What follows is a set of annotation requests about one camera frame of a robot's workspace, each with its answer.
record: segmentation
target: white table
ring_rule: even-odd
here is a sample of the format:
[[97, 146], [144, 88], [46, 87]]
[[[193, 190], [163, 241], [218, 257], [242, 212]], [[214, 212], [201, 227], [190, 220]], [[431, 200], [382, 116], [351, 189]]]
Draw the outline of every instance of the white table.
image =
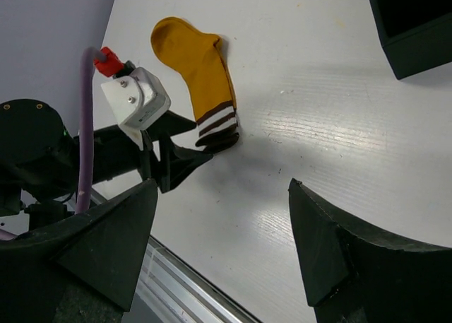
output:
[[[315, 322], [292, 177], [382, 228], [452, 247], [452, 65], [397, 81], [369, 0], [116, 0], [104, 45], [158, 76], [190, 119], [185, 83], [150, 47], [167, 16], [227, 40], [242, 139], [160, 197], [152, 234], [163, 244], [264, 322]], [[102, 81], [97, 128], [114, 123]], [[138, 182], [129, 173], [97, 189], [111, 197]]]

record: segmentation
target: red connector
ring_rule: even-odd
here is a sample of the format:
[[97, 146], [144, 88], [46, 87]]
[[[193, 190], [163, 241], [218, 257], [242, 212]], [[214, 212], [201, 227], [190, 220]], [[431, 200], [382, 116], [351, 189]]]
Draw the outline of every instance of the red connector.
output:
[[103, 47], [100, 51], [107, 56], [107, 61], [104, 62], [94, 59], [94, 65], [101, 74], [111, 77], [124, 68], [124, 64], [121, 63], [118, 56], [111, 49]]

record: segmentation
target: sock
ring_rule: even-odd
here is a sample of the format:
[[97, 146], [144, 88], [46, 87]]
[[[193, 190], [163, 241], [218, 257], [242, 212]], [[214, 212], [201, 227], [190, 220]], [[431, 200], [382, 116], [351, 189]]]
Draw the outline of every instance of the sock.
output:
[[206, 146], [211, 153], [233, 146], [239, 140], [237, 105], [220, 52], [221, 37], [169, 17], [157, 23], [150, 42], [157, 58], [179, 72], [189, 87], [199, 130], [196, 146]]

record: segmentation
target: black box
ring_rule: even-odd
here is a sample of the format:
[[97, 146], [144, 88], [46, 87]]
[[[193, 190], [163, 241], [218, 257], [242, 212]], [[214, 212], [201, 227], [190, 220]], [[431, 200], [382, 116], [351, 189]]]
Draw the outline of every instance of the black box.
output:
[[452, 61], [452, 0], [370, 0], [397, 79]]

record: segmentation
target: mustard sock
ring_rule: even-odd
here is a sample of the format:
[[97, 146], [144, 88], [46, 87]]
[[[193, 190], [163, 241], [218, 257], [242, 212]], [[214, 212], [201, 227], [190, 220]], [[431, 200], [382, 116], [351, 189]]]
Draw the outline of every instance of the mustard sock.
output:
[[237, 105], [220, 52], [221, 37], [169, 17], [157, 23], [150, 42], [157, 58], [179, 72], [189, 87], [199, 130], [196, 146], [206, 146], [206, 151], [215, 153], [234, 145], [239, 139]]

